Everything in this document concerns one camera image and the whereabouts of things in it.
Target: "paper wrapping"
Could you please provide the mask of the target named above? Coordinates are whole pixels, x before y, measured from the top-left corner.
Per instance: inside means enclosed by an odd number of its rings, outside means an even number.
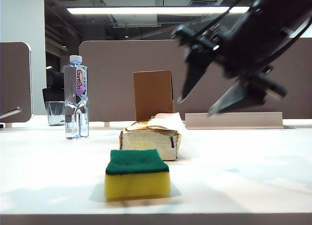
[[[149,121],[136,122],[121,131],[120,149],[157,149],[162,160],[176,160],[185,131],[179,113],[157,114]]]

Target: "ceiling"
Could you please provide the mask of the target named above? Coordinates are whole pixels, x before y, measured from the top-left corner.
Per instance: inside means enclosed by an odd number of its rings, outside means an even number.
[[[235,0],[45,0],[46,41],[68,52],[85,40],[170,39],[179,24],[200,29],[216,15],[72,15],[68,6],[229,6]],[[227,16],[231,26],[239,15]]]

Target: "ceiling light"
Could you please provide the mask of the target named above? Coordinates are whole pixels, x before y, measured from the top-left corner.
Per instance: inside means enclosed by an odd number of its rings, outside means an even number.
[[[228,7],[68,7],[71,14],[221,14]],[[249,7],[234,7],[230,13],[245,13]]]

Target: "plastic bottle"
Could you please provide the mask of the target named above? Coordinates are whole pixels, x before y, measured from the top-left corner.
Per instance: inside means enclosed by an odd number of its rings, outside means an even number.
[[[89,136],[88,67],[82,57],[71,55],[64,66],[65,136],[79,139]]]

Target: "bottle cap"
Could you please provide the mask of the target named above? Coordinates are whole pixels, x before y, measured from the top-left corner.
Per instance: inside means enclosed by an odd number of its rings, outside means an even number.
[[[78,63],[82,63],[82,56],[78,56],[78,55],[70,55],[69,56],[69,62],[78,62]]]

